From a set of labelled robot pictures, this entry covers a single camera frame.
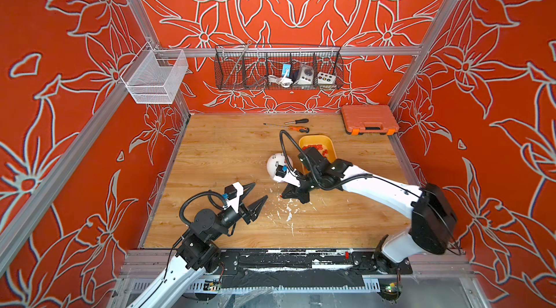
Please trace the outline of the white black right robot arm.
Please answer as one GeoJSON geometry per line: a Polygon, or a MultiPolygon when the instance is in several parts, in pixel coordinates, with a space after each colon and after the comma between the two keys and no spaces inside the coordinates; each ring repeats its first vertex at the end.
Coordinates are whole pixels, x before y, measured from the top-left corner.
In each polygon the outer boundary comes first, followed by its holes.
{"type": "Polygon", "coordinates": [[[303,148],[300,144],[296,144],[295,149],[304,169],[298,170],[286,150],[286,141],[292,140],[292,136],[282,130],[279,133],[281,150],[266,163],[270,178],[286,185],[282,198],[306,204],[315,190],[340,191],[366,198],[405,218],[404,229],[383,236],[374,248],[374,270],[381,274],[395,273],[415,254],[443,255],[450,251],[458,218],[437,185],[394,181],[348,160],[329,160],[317,148],[303,148]]]}

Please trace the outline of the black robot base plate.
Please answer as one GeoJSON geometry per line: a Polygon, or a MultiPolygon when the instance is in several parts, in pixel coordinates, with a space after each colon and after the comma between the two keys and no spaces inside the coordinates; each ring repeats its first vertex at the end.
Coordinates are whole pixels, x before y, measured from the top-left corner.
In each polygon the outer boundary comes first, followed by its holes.
{"type": "Polygon", "coordinates": [[[411,275],[409,259],[382,265],[373,249],[227,249],[215,276],[222,289],[367,289],[411,275]]]}

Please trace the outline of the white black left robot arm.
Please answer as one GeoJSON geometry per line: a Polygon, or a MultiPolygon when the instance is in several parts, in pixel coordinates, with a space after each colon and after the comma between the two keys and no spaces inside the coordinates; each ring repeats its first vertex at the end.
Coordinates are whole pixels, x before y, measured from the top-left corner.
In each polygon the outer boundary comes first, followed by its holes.
{"type": "Polygon", "coordinates": [[[167,264],[130,307],[172,307],[186,289],[221,265],[222,250],[215,244],[221,236],[231,237],[238,221],[256,221],[268,196],[247,206],[245,198],[255,183],[226,186],[224,193],[211,190],[188,198],[180,207],[180,220],[188,227],[172,246],[167,264]]]}

